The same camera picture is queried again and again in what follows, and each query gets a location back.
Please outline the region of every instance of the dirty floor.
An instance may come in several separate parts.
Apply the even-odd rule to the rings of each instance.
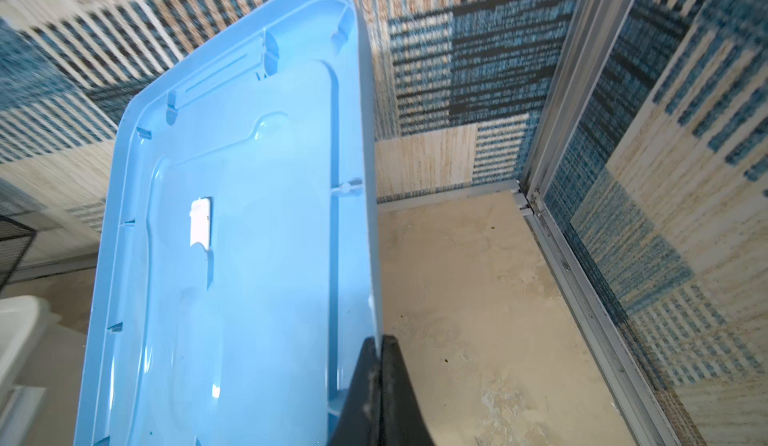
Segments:
[[[384,326],[437,446],[630,446],[510,192],[379,216]],[[88,332],[95,270],[6,285]]]

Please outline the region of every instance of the sliding door track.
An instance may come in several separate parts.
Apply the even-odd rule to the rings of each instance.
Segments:
[[[635,441],[639,446],[680,444],[552,215],[534,206],[524,218]]]

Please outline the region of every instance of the wire rack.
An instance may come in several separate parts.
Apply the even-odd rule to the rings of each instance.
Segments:
[[[0,216],[0,289],[32,244],[35,231],[5,216]]]

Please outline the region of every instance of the plastic storage bin lid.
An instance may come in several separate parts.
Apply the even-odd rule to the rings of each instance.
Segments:
[[[270,0],[131,101],[76,445],[326,442],[381,339],[370,61],[352,0]]]

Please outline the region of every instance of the woven pattern wall covering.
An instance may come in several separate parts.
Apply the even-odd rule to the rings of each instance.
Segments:
[[[545,196],[685,445],[768,440],[766,40],[766,0],[635,0]]]
[[[26,263],[98,247],[130,99],[267,0],[0,0],[0,214]],[[517,178],[576,0],[355,0],[380,202]]]

